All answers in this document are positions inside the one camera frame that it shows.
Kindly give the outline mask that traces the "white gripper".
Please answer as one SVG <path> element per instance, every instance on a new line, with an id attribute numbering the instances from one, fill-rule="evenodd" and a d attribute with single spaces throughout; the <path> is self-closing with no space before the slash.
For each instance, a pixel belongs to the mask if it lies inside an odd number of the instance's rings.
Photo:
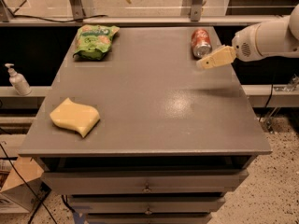
<path id="1" fill-rule="evenodd" d="M 243 62 L 260 61 L 263 56 L 257 48 L 257 32 L 260 24 L 248 26 L 235 33 L 231 46 L 220 46 L 196 62 L 201 70 L 221 67 L 237 57 Z"/>

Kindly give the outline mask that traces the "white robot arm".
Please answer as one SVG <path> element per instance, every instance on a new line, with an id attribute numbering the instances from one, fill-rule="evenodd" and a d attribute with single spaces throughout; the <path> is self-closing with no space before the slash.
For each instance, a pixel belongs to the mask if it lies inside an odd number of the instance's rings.
<path id="1" fill-rule="evenodd" d="M 220 46 L 196 62 L 201 70 L 221 67 L 235 59 L 260 61 L 267 57 L 299 57 L 299 5 L 289 16 L 253 24 L 237 32 L 231 46 Z"/>

